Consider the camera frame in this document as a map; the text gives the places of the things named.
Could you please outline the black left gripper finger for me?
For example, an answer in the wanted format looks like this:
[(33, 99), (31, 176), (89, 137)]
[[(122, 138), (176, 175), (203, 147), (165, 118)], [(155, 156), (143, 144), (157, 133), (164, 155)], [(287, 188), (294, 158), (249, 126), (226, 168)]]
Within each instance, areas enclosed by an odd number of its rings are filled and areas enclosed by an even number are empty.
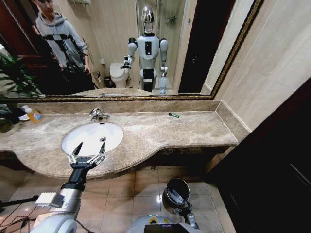
[(68, 154), (68, 160), (69, 164), (76, 164), (77, 163), (77, 156), (82, 148), (83, 143), (81, 142), (77, 147), (74, 148), (73, 152), (71, 154)]
[(100, 151), (97, 155), (93, 156), (90, 160), (90, 164), (100, 164), (105, 159), (105, 142), (100, 147)]

